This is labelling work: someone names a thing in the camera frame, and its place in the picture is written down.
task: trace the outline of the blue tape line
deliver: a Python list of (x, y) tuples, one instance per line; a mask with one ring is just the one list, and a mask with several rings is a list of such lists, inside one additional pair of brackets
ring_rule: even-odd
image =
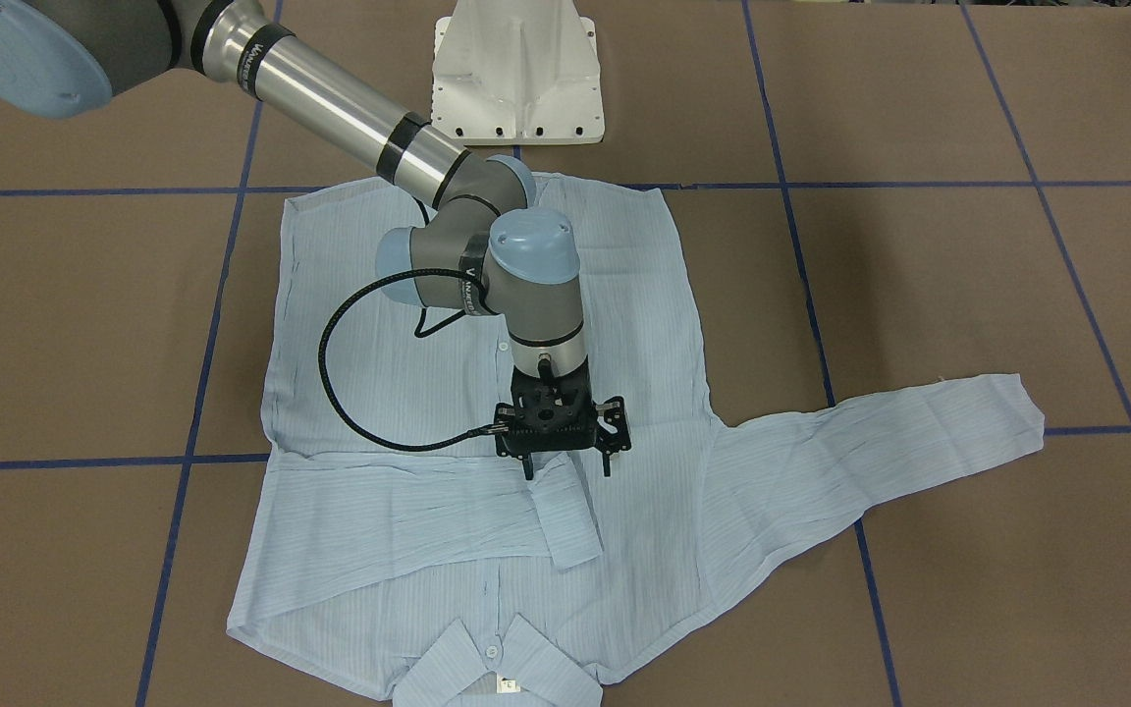
[(893, 707), (901, 707), (901, 689), (897, 687), (897, 667), (892, 662), (892, 648), (889, 647), (889, 628), (883, 620), (883, 606), (880, 605), (880, 586), (875, 583), (874, 569), (871, 567), (871, 549), (866, 545), (866, 528), (862, 527), (862, 518), (854, 520), (853, 534), (858, 542), (858, 555), (862, 558), (862, 574), (866, 577), (866, 594), (871, 596), (871, 614), (875, 618), (875, 632), (880, 636), (880, 654), (883, 655), (884, 674), (889, 676), (889, 697)]
[(1131, 187), (1131, 180), (1055, 180), (1042, 181), (1041, 184), (1042, 187)]
[(1050, 223), (1051, 233), (1054, 233), (1054, 241), (1059, 244), (1059, 252), (1063, 256), (1064, 267), (1068, 268), (1068, 276), (1072, 279), (1072, 287), (1076, 290), (1076, 295), (1081, 301), (1081, 308), (1085, 309), (1085, 316), (1090, 321), (1090, 329), (1094, 330), (1094, 337), (1098, 342), (1098, 350), (1103, 353), (1103, 359), (1107, 363), (1107, 370), (1112, 372), (1112, 380), (1114, 386), (1116, 386), (1116, 391), (1120, 394), (1120, 402), (1125, 408), (1128, 414), (1128, 421), (1131, 422), (1131, 399), (1128, 398), (1128, 390), (1123, 386), (1123, 379), (1120, 376), (1119, 369), (1116, 369), (1116, 363), (1112, 357), (1112, 350), (1107, 347), (1107, 340), (1103, 336), (1103, 328), (1098, 326), (1098, 318), (1094, 314), (1094, 309), (1090, 307), (1090, 299), (1085, 292), (1085, 286), (1081, 285), (1081, 277), (1078, 276), (1076, 271), (1076, 265), (1072, 264), (1071, 251), (1068, 251), (1068, 243), (1063, 241), (1062, 230), (1059, 229), (1059, 221), (1054, 218), (1054, 210), (1051, 209), (1050, 200), (1045, 197), (1045, 189), (1042, 188), (1042, 182), (1037, 179), (1037, 170), (1034, 169), (1031, 156), (1028, 154), (1028, 148), (1024, 146), (1024, 138), (1019, 136), (1019, 126), (1016, 123), (1016, 118), (1013, 113), (1010, 112), (1010, 105), (1007, 103), (1005, 95), (1001, 93), (1001, 84), (998, 84), (998, 76), (993, 72), (993, 64), (988, 62), (988, 54), (984, 50), (983, 41), (979, 41), (979, 34), (977, 28), (975, 28), (975, 23), (972, 21), (972, 15), (966, 9), (966, 5), (959, 5), (962, 18), (966, 21), (966, 27), (972, 33), (972, 41), (975, 43), (975, 49), (979, 53), (979, 60), (984, 63), (984, 71), (988, 77), (988, 84), (993, 85), (993, 93), (996, 94), (998, 102), (1001, 104), (1001, 112), (1007, 117), (1007, 124), (1010, 126), (1010, 133), (1015, 136), (1016, 146), (1019, 148), (1019, 155), (1024, 157), (1024, 165), (1028, 169), (1028, 176), (1031, 178), (1031, 187), (1037, 190), (1037, 197), (1041, 198), (1042, 210), (1045, 212), (1045, 219)]
[(785, 202), (785, 216), (788, 219), (788, 235), (793, 242), (793, 255), (797, 258), (797, 274), (802, 281), (802, 290), (805, 294), (805, 313), (809, 317), (809, 328), (814, 336), (814, 346), (818, 348), (818, 368), (822, 374), (822, 394), (827, 398), (829, 406), (836, 405), (836, 394), (831, 390), (831, 373), (827, 365), (827, 350), (822, 347), (822, 335), (818, 328), (818, 316), (814, 312), (814, 295), (809, 285), (809, 273), (805, 270), (805, 257), (800, 245), (800, 233), (797, 230), (797, 216), (793, 214), (793, 197), (788, 191), (788, 179), (785, 178), (785, 158), (779, 149), (779, 136), (776, 133), (776, 118), (770, 109), (770, 100), (767, 95), (767, 78), (762, 71), (762, 58), (758, 54), (758, 40), (753, 33), (753, 17), (749, 11), (749, 0), (741, 0), (741, 9), (744, 11), (744, 28), (749, 34), (749, 52), (753, 55), (753, 69), (758, 80), (758, 93), (762, 96), (762, 111), (767, 118), (767, 135), (770, 138), (771, 157), (776, 161), (776, 174), (779, 178), (779, 192)]
[(794, 181), (788, 183), (788, 189), (976, 189), (976, 188), (1008, 188), (1031, 187), (1030, 181), (936, 181), (936, 180), (910, 180), (910, 181)]
[(283, 184), (283, 187), (248, 187), (248, 193), (311, 193), (326, 189), (329, 184), (318, 183), (313, 187), (301, 187), (301, 184)]
[(1082, 428), (1046, 428), (1045, 437), (1081, 437), (1091, 434), (1131, 434), (1131, 425), (1098, 425)]
[(12, 469), (85, 469), (92, 466), (171, 466), (182, 465), (184, 456), (104, 457), (86, 459), (21, 459), (0, 462), (0, 472)]
[[(1131, 425), (1088, 425), (1046, 428), (1045, 437), (1095, 437), (1131, 434)], [(245, 451), (242, 454), (174, 454), (163, 457), (94, 457), (70, 459), (6, 459), (0, 460), (1, 471), (15, 469), (71, 469), (90, 466), (171, 466), (171, 465), (262, 465), (269, 460), (268, 451)]]
[(0, 189), (0, 197), (154, 197), (174, 193), (238, 193), (236, 187), (143, 187), (106, 189)]
[[(282, 17), (282, 1), (278, 0), (274, 8), (274, 18)], [(185, 438), (185, 456), (192, 457), (195, 446), (198, 442), (198, 429), (204, 416), (204, 399), (207, 397), (207, 381), (213, 370), (213, 354), (216, 351), (216, 334), (221, 327), (221, 303), (225, 296), (225, 283), (230, 277), (230, 260), (234, 256), (234, 242), (236, 242), (239, 225), (242, 223), (242, 206), (247, 201), (248, 180), (251, 179), (251, 161), (256, 156), (257, 133), (260, 131), (260, 115), (264, 103), (257, 102), (254, 112), (251, 113), (251, 130), (248, 135), (245, 153), (242, 156), (242, 175), (239, 179), (238, 198), (234, 199), (234, 215), (230, 219), (230, 232), (225, 240), (225, 256), (221, 261), (221, 277), (216, 285), (216, 301), (211, 304), (211, 321), (207, 327), (207, 346), (204, 350), (204, 363), (198, 374), (198, 387), (195, 393), (195, 413), (191, 417), (190, 432)], [(147, 704), (147, 690), (152, 687), (152, 671), (156, 661), (156, 647), (159, 644), (159, 626), (165, 613), (165, 603), (169, 600), (169, 580), (172, 577), (172, 562), (176, 552), (176, 534), (181, 529), (181, 516), (185, 506), (185, 491), (190, 485), (191, 463), (182, 465), (181, 474), (176, 478), (176, 497), (174, 500), (174, 514), (169, 525), (169, 540), (165, 543), (165, 559), (159, 568), (159, 585), (156, 589), (156, 605), (152, 613), (152, 629), (147, 632), (147, 647), (143, 657), (143, 674), (138, 679), (138, 700), (136, 707), (145, 707)]]
[[(809, 317), (809, 326), (814, 335), (814, 346), (818, 348), (818, 362), (822, 372), (822, 394), (827, 398), (829, 406), (836, 405), (836, 394), (831, 390), (831, 373), (827, 362), (827, 351), (822, 347), (822, 335), (818, 327), (818, 316), (814, 312), (814, 296), (809, 283), (809, 273), (805, 270), (805, 258), (800, 245), (800, 234), (797, 232), (797, 216), (793, 214), (792, 192), (788, 190), (788, 178), (785, 172), (785, 161), (779, 149), (779, 136), (776, 132), (776, 120), (770, 109), (770, 98), (767, 95), (766, 72), (762, 71), (762, 58), (758, 52), (758, 40), (753, 31), (753, 14), (749, 9), (749, 0), (741, 0), (741, 9), (744, 12), (744, 28), (749, 35), (749, 52), (753, 55), (753, 69), (758, 80), (758, 93), (762, 96), (762, 111), (767, 118), (767, 133), (770, 138), (771, 156), (776, 161), (776, 173), (779, 178), (779, 193), (785, 202), (785, 216), (788, 218), (788, 235), (792, 239), (793, 255), (797, 258), (797, 274), (802, 281), (805, 292), (805, 314)], [(889, 647), (889, 630), (884, 626), (883, 610), (880, 605), (880, 590), (874, 577), (874, 568), (871, 564), (871, 552), (866, 549), (866, 532), (862, 526), (862, 519), (853, 525), (854, 534), (858, 542), (858, 555), (862, 560), (862, 572), (866, 578), (866, 594), (871, 596), (871, 613), (875, 622), (875, 636), (880, 640), (880, 654), (883, 657), (884, 674), (889, 679), (889, 698), (892, 699), (893, 707), (901, 707), (901, 689), (897, 684), (897, 667), (893, 666), (892, 649)]]
[[(715, 190), (822, 190), (822, 189), (996, 189), (1030, 188), (1031, 181), (700, 181), (691, 183), (641, 181), (620, 183), (637, 191), (715, 191)], [(1131, 188), (1131, 181), (1043, 181), (1051, 188)], [(330, 184), (265, 184), (248, 187), (245, 193), (311, 193)], [(0, 197), (157, 197), (184, 193), (238, 193), (238, 187), (129, 187), (90, 189), (0, 189)]]
[(269, 454), (254, 451), (250, 454), (195, 454), (190, 458), (192, 465), (247, 465), (269, 460)]

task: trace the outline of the black band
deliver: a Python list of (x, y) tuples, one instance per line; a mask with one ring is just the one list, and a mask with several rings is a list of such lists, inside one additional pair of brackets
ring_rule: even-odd
[(205, 72), (204, 46), (207, 44), (207, 35), (211, 34), (216, 18), (221, 17), (221, 14), (233, 2), (234, 0), (211, 0), (204, 9), (204, 14), (198, 17), (195, 34), (190, 35), (190, 66), (195, 67), (195, 71), (201, 72), (201, 75)]
[(473, 196), (473, 193), (461, 193), (461, 196), (449, 198), (448, 202), (449, 205), (451, 205), (452, 201), (461, 200), (461, 198), (467, 198), (467, 200), (477, 201), (480, 202), (480, 205), (484, 205), (485, 207), (487, 207), (487, 209), (491, 209), (492, 214), (497, 215), (497, 218), (499, 218), (499, 216), (501, 215), (500, 209), (497, 209), (493, 202), (487, 201), (483, 197), (475, 197)]
[(584, 330), (584, 322), (579, 322), (578, 327), (575, 327), (573, 331), (570, 331), (566, 336), (558, 336), (556, 338), (550, 338), (547, 340), (529, 340), (529, 339), (526, 339), (526, 338), (521, 338), (521, 337), (515, 336), (515, 334), (512, 334), (512, 331), (509, 331), (509, 338), (515, 339), (518, 344), (520, 344), (523, 346), (530, 346), (530, 347), (534, 347), (534, 348), (549, 348), (549, 346), (556, 346), (558, 344), (566, 344), (567, 340), (570, 340), (570, 339), (575, 338), (576, 336), (578, 336), (578, 333), (582, 331), (582, 330)]
[(176, 21), (176, 9), (172, 6), (172, 0), (156, 0), (159, 5), (159, 14), (165, 17), (169, 26), (169, 40), (172, 41), (172, 55), (169, 58), (169, 68), (174, 68), (181, 60), (181, 23)]
[(286, 36), (295, 36), (295, 33), (278, 23), (269, 23), (258, 28), (256, 34), (251, 35), (248, 45), (243, 46), (242, 55), (239, 57), (239, 71), (234, 75), (234, 79), (238, 79), (242, 90), (250, 93), (252, 98), (260, 100), (256, 94), (256, 76), (260, 72), (260, 63), (265, 62), (273, 45)]
[[(470, 241), (465, 245), (461, 259), (457, 262), (457, 269), (467, 274), (467, 276), (474, 276), (480, 281), (483, 279), (483, 261), (486, 259), (486, 233), (475, 233), (472, 235)], [(461, 279), (458, 283), (459, 287), (461, 287), (461, 309), (465, 310), (466, 314), (481, 317), (481, 314), (494, 313), (493, 310), (484, 308), (483, 301), (480, 298), (480, 291), (474, 286), (474, 282)]]
[(461, 169), (461, 162), (466, 161), (468, 156), (473, 153), (466, 152), (461, 153), (461, 156), (457, 157), (457, 161), (452, 162), (452, 166), (448, 169), (448, 174), (443, 175), (443, 180), (439, 182), (439, 189), (435, 190), (435, 200), (430, 202), (432, 209), (439, 209), (439, 202), (443, 201), (443, 192), (448, 191), (448, 184), (452, 183), (454, 175), (457, 175), (457, 170)]
[(405, 152), (408, 152), (413, 138), (416, 138), (421, 129), (429, 124), (430, 121), (426, 118), (417, 115), (413, 111), (399, 118), (399, 124), (396, 124), (395, 129), (390, 131), (387, 144), (382, 146), (381, 155), (378, 155), (378, 175), (380, 178), (390, 181), (390, 183), (396, 182), (396, 170), (399, 169), (400, 158), (404, 158)]

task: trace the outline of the wrinkled fabric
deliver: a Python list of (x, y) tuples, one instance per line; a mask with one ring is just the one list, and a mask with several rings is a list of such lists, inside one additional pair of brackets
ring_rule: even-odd
[[(582, 261), (593, 394), (623, 395), (633, 448), (538, 460), (489, 438), (394, 454), (334, 415), (317, 342), (372, 279), (378, 239), (421, 216), (378, 180), (286, 202), (261, 416), (273, 450), (230, 636), (397, 707), (596, 707), (779, 563), (899, 495), (1041, 449), (1018, 376), (978, 376), (727, 428), (659, 192), (539, 175)], [(413, 339), (417, 310), (369, 296), (331, 337), (355, 420), (397, 442), (490, 421), (512, 361), (499, 317)], [(494, 674), (520, 692), (497, 695)]]

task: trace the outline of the shirt placket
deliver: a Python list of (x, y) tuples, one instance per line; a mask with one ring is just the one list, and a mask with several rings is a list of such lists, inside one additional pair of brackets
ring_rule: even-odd
[[(503, 321), (499, 322), (493, 342), (493, 368), (491, 380), (494, 380), (497, 399), (508, 397), (509, 376), (512, 376), (512, 351), (509, 346), (509, 331)], [(500, 631), (500, 559), (481, 560), (480, 572), (483, 583), (483, 610), (481, 610), (480, 635), (475, 643), (489, 670), (494, 671), (503, 658), (502, 636)]]

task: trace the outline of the blue tape grid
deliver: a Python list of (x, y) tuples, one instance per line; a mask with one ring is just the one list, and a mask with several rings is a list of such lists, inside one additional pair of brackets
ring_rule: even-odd
[[(274, 18), (279, 18), (282, 15), (283, 0), (277, 0), (274, 9)], [(1120, 395), (1121, 404), (1125, 407), (1128, 414), (1128, 421), (1130, 424), (1126, 425), (1099, 425), (1099, 426), (1072, 426), (1072, 428), (1050, 428), (1045, 431), (1046, 437), (1078, 437), (1078, 436), (1108, 436), (1108, 434), (1129, 434), (1131, 436), (1131, 398), (1128, 397), (1128, 391), (1125, 385), (1121, 379), (1120, 372), (1114, 365), (1114, 359), (1112, 351), (1105, 342), (1105, 336), (1098, 326), (1096, 314), (1094, 309), (1091, 309), (1090, 300), (1082, 287), (1080, 276), (1077, 274), (1071, 253), (1068, 251), (1068, 245), (1065, 245), (1062, 236), (1062, 232), (1059, 227), (1059, 221), (1054, 218), (1053, 210), (1051, 209), (1048, 198), (1045, 196), (1046, 188), (1131, 188), (1131, 180), (1056, 180), (1056, 181), (1042, 181), (1036, 169), (1031, 164), (1031, 157), (1028, 154), (1027, 146), (1025, 146), (1024, 138), (1020, 136), (1018, 124), (1016, 123), (1013, 113), (1010, 112), (1009, 104), (1007, 103), (1005, 95), (1002, 94), (1000, 81), (998, 81), (995, 72), (993, 72), (993, 66), (991, 60), (988, 60), (986, 49), (984, 49), (983, 41), (979, 38), (977, 28), (973, 23), (972, 16), (966, 6), (960, 6), (964, 21), (968, 26), (968, 31), (974, 41), (975, 49), (977, 49), (979, 54), (979, 60), (982, 60), (984, 69), (986, 69), (986, 75), (988, 81), (993, 87), (993, 93), (995, 93), (998, 102), (1001, 104), (1002, 113), (1007, 118), (1008, 126), (1010, 127), (1011, 135), (1016, 140), (1016, 145), (1019, 149), (1020, 155), (1024, 157), (1024, 165), (1028, 170), (1029, 180), (1027, 181), (1007, 181), (1007, 180), (992, 180), (992, 181), (789, 181), (786, 179), (785, 165), (783, 165), (783, 156), (779, 149), (779, 139), (776, 130), (776, 121), (774, 121), (774, 113), (771, 111), (770, 101), (766, 88), (766, 78), (762, 72), (762, 59), (760, 59), (757, 37), (754, 35), (753, 18), (751, 18), (751, 12), (749, 8), (749, 0), (741, 0), (741, 9), (744, 12), (745, 19), (745, 31), (749, 38), (749, 48), (751, 58), (753, 58), (754, 72), (758, 80), (759, 93), (762, 95), (762, 111), (767, 120), (767, 129), (770, 138), (771, 157), (776, 162), (777, 170), (777, 181), (770, 182), (694, 182), (694, 183), (674, 183), (674, 182), (640, 182), (640, 183), (629, 183), (624, 187), (631, 189), (663, 189), (673, 191), (687, 191), (687, 190), (771, 190), (779, 192), (780, 200), (785, 207), (785, 217), (788, 219), (789, 235), (792, 238), (792, 244), (795, 258), (797, 258), (797, 269), (798, 276), (802, 279), (803, 291), (805, 295), (805, 309), (808, 309), (808, 321), (811, 325), (811, 330), (814, 337), (814, 342), (818, 348), (818, 356), (820, 356), (820, 368), (822, 374), (822, 389), (824, 390), (824, 397), (829, 406), (836, 404), (836, 397), (834, 390), (831, 389), (830, 381), (830, 367), (827, 361), (827, 354), (824, 347), (822, 347), (822, 335), (820, 331), (820, 326), (818, 326), (818, 318), (814, 312), (813, 292), (811, 283), (809, 283), (808, 270), (805, 270), (804, 257), (802, 253), (802, 248), (800, 247), (800, 234), (797, 229), (797, 221), (795, 219), (795, 214), (792, 206), (791, 192), (794, 190), (818, 190), (818, 189), (942, 189), (942, 188), (960, 188), (960, 189), (978, 189), (978, 188), (1020, 188), (1028, 189), (1031, 188), (1036, 190), (1038, 197), (1041, 198), (1042, 209), (1045, 212), (1046, 221), (1048, 221), (1051, 232), (1055, 239), (1056, 244), (1060, 248), (1060, 255), (1063, 258), (1065, 268), (1068, 268), (1068, 276), (1072, 282), (1076, 290), (1078, 299), (1080, 299), (1082, 309), (1085, 309), (1085, 314), (1090, 322), (1090, 328), (1094, 331), (1095, 339), (1097, 340), (1100, 353), (1103, 353), (1105, 365), (1112, 374), (1114, 386)], [(176, 546), (176, 534), (180, 532), (181, 526), (181, 515), (184, 507), (185, 500), (185, 489), (188, 489), (190, 472), (193, 465), (228, 465), (228, 463), (264, 463), (268, 459), (268, 454), (264, 452), (249, 452), (249, 454), (197, 454), (195, 447), (197, 447), (198, 430), (200, 429), (200, 421), (202, 420), (202, 408), (204, 399), (207, 393), (207, 381), (211, 373), (213, 354), (216, 346), (217, 330), (219, 329), (219, 317), (221, 317), (221, 302), (223, 301), (225, 283), (228, 278), (230, 259), (232, 259), (234, 251), (234, 241), (236, 241), (238, 229), (240, 221), (242, 221), (242, 206), (245, 201), (248, 193), (302, 193), (316, 191), (322, 188), (322, 184), (275, 184), (275, 187), (249, 187), (248, 180), (250, 178), (251, 161), (256, 152), (257, 131), (260, 124), (260, 113), (261, 104), (256, 105), (254, 115), (252, 115), (251, 130), (248, 138), (245, 156), (243, 156), (242, 165), (242, 179), (238, 187), (211, 187), (211, 188), (137, 188), (137, 189), (17, 189), (17, 190), (0, 190), (0, 197), (135, 197), (135, 196), (174, 196), (175, 193), (228, 193), (228, 196), (235, 196), (234, 201), (234, 214), (232, 223), (230, 223), (230, 232), (226, 239), (225, 256), (223, 260), (223, 267), (221, 267), (219, 283), (217, 283), (216, 301), (214, 308), (211, 308), (211, 321), (208, 326), (208, 337), (207, 346), (204, 353), (204, 362), (200, 372), (200, 381), (198, 381), (197, 396), (195, 397), (193, 416), (191, 422), (190, 432), (188, 434), (188, 441), (185, 442), (185, 451), (183, 454), (176, 454), (176, 456), (161, 456), (161, 457), (115, 457), (115, 458), (72, 458), (72, 459), (35, 459), (35, 460), (0, 460), (1, 469), (55, 469), (55, 468), (90, 468), (90, 466), (141, 466), (141, 465), (180, 465), (181, 474), (179, 477), (179, 484), (176, 484), (175, 502), (174, 502), (174, 514), (172, 514), (172, 519), (170, 523), (170, 533), (165, 546), (165, 559), (161, 567), (159, 584), (156, 596), (156, 604), (154, 604), (152, 629), (148, 632), (147, 645), (145, 646), (143, 673), (139, 676), (138, 684), (138, 700), (136, 704), (138, 707), (145, 706), (145, 699), (147, 698), (147, 690), (149, 689), (149, 683), (152, 683), (152, 672), (154, 653), (158, 644), (159, 637), (159, 626), (163, 619), (163, 609), (165, 609), (167, 592), (169, 592), (169, 580), (171, 577), (172, 561), (175, 555)], [(521, 153), (520, 146), (512, 147), (515, 156), (519, 156)], [(874, 610), (875, 630), (877, 636), (880, 640), (881, 652), (883, 655), (884, 671), (888, 673), (889, 679), (889, 692), (891, 693), (892, 702), (895, 706), (899, 707), (901, 704), (901, 690), (899, 690), (897, 680), (897, 669), (893, 666), (892, 650), (889, 647), (888, 630), (884, 627), (883, 611), (880, 602), (879, 586), (877, 586), (874, 577), (874, 568), (872, 568), (870, 551), (866, 546), (866, 532), (863, 527), (862, 520), (854, 524), (854, 534), (856, 534), (856, 541), (858, 543), (858, 552), (862, 560), (863, 574), (865, 574), (866, 589), (870, 594), (872, 610)]]

